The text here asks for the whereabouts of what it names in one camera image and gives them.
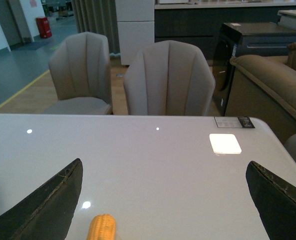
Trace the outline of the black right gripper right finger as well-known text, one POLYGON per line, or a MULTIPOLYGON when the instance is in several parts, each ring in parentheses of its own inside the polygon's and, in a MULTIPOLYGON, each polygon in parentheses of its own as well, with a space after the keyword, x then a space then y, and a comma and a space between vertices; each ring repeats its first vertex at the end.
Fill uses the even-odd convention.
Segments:
POLYGON ((296 240, 296 187, 251 161, 246 170, 251 198, 271 240, 296 240))

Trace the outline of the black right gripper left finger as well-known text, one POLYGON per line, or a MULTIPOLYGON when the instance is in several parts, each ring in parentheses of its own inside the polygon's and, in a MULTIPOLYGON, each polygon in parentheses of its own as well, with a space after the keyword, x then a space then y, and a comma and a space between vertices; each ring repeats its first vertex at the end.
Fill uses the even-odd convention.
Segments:
POLYGON ((82 188, 83 165, 75 159, 0 216, 0 240, 63 240, 82 188))

